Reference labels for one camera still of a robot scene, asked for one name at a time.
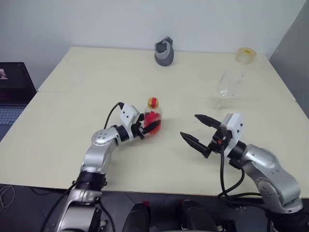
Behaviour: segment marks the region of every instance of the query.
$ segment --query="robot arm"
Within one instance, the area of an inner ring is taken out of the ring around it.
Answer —
[[[107,184],[106,174],[115,148],[126,140],[132,140],[152,131],[160,121],[142,128],[143,114],[131,105],[122,104],[121,126],[112,126],[94,133],[91,145],[82,162],[75,188],[69,193],[67,202],[57,224],[56,232],[98,232],[102,228],[99,201],[101,189]]]
[[[308,232],[298,182],[280,166],[273,153],[239,141],[243,130],[241,114],[228,114],[222,123],[205,115],[195,116],[205,125],[217,129],[212,141],[205,146],[192,135],[181,132],[183,139],[205,158],[211,152],[220,153],[223,146],[224,156],[230,159],[230,164],[243,168],[254,181],[267,207],[267,217],[277,231]]]

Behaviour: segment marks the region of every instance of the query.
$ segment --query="black cable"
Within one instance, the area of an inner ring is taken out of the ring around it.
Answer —
[[[118,103],[111,109],[110,113],[109,113],[108,116],[107,116],[107,119],[106,119],[106,122],[105,122],[105,125],[104,125],[104,129],[106,129],[106,127],[107,127],[107,123],[108,123],[108,120],[110,120],[110,116],[111,116],[112,112],[113,112],[114,109],[115,109],[117,106],[119,106],[119,105],[123,105],[123,103],[122,103],[122,102],[118,102]]]
[[[107,211],[107,209],[104,208],[102,202],[99,201],[99,203],[100,203],[100,206],[101,206],[102,210],[104,211],[104,213],[107,215],[107,217],[108,217],[109,220],[111,221],[111,224],[112,224],[112,232],[116,232],[115,224],[114,224],[114,221],[113,221],[113,219],[112,219],[112,216],[111,216],[110,213]]]
[[[222,145],[220,147],[220,155],[221,155],[221,162],[220,162],[220,183],[221,183],[221,189],[222,192],[217,196],[220,200],[224,200],[228,203],[233,203],[233,204],[241,204],[241,205],[248,205],[248,206],[255,206],[257,208],[263,209],[265,210],[264,207],[260,206],[259,204],[255,204],[255,203],[250,203],[250,202],[245,202],[242,201],[240,199],[238,199],[236,201],[237,198],[239,197],[244,197],[244,196],[261,196],[260,193],[255,193],[255,192],[245,192],[245,193],[240,193],[240,194],[234,194],[234,195],[228,195],[228,193],[234,189],[236,189],[239,185],[241,185],[241,183],[243,182],[244,178],[245,178],[245,171],[243,168],[241,168],[241,178],[240,180],[233,185],[232,187],[225,189],[225,185],[224,185],[224,160],[225,160],[225,156],[224,156],[224,146]]]
[[[271,232],[271,220],[267,219],[267,232]]]
[[[30,189],[34,194],[39,195],[39,196],[46,196],[46,195],[49,195],[49,194],[52,193],[52,192],[39,193],[39,192],[36,192],[36,191],[34,190],[33,187],[29,187],[29,189]]]
[[[48,223],[48,220],[50,218],[50,216],[52,215],[53,211],[56,209],[57,205],[61,202],[61,200],[72,190],[72,188],[74,188],[75,183],[71,185],[71,187],[69,187],[67,190],[64,191],[64,193],[59,197],[59,199],[55,202],[55,204],[53,205],[53,207],[49,210],[46,218],[43,221],[43,224],[41,226],[40,232],[44,232],[44,229],[46,227],[46,224]]]

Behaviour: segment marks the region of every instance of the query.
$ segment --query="white wall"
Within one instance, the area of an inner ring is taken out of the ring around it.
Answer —
[[[0,0],[0,61],[26,63],[36,87],[72,45],[271,56],[306,0]]]

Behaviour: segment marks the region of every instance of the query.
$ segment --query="cable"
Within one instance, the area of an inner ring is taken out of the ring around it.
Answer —
[[[234,194],[234,195],[228,195],[228,193],[234,189],[236,189],[239,185],[241,185],[241,183],[243,182],[244,178],[245,178],[245,171],[243,168],[241,168],[241,178],[240,180],[233,185],[232,187],[228,188],[227,190],[225,190],[225,185],[224,185],[224,160],[225,160],[225,156],[224,156],[224,146],[222,145],[220,147],[220,154],[221,154],[221,162],[220,162],[220,183],[221,183],[221,189],[222,192],[217,196],[220,200],[224,200],[228,203],[233,203],[233,204],[242,204],[242,205],[248,205],[248,206],[255,206],[257,208],[266,210],[264,207],[260,206],[259,204],[256,203],[250,203],[250,202],[245,202],[241,199],[236,200],[239,197],[244,197],[244,196],[261,196],[260,193],[255,193],[255,192],[245,192],[245,193],[240,193],[240,194]]]
[[[34,194],[39,195],[39,196],[46,196],[46,195],[52,193],[52,192],[39,193],[39,192],[36,192],[36,191],[34,190],[34,188],[32,188],[32,187],[29,187],[29,189],[30,189]]]
[[[115,224],[114,224],[114,221],[113,221],[113,219],[112,219],[110,213],[107,211],[106,208],[104,208],[104,206],[103,206],[103,204],[102,204],[101,201],[99,201],[99,203],[100,203],[100,206],[101,206],[102,210],[104,211],[104,213],[107,215],[107,217],[108,217],[109,220],[111,221],[111,224],[112,224],[112,232],[116,232]]]
[[[104,129],[106,129],[108,120],[110,120],[110,116],[111,116],[112,112],[114,111],[114,109],[115,109],[117,106],[121,106],[121,105],[123,106],[123,103],[122,103],[122,102],[118,102],[118,103],[111,109],[110,113],[109,113],[108,116],[107,116],[107,119],[106,119],[106,122],[105,122],[105,125],[104,125]]]
[[[44,232],[46,224],[48,223],[48,220],[49,220],[50,216],[52,215],[53,211],[56,209],[57,205],[61,202],[61,200],[72,190],[72,188],[74,188],[74,186],[75,186],[75,183],[73,183],[67,190],[65,190],[64,193],[55,202],[53,207],[49,210],[49,212],[48,212],[46,218],[44,219],[43,224],[40,228],[40,232]]]
[[[267,219],[267,232],[271,232],[271,220]]]
[[[3,184],[1,184],[0,186],[0,212],[3,210],[3,209],[6,209],[8,207],[10,207],[10,205],[13,203],[14,201],[14,198],[15,198],[15,188],[12,186],[12,185],[6,185],[4,186]],[[10,201],[10,203],[8,203],[7,205],[4,205],[4,202],[3,202],[3,195],[8,191],[8,190],[12,190],[13,191],[13,197],[12,197],[12,200]]]

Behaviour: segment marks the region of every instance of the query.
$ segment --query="tape roll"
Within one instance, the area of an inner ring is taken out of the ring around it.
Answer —
[[[256,57],[256,51],[249,47],[238,49],[235,60],[241,64],[251,64]]]

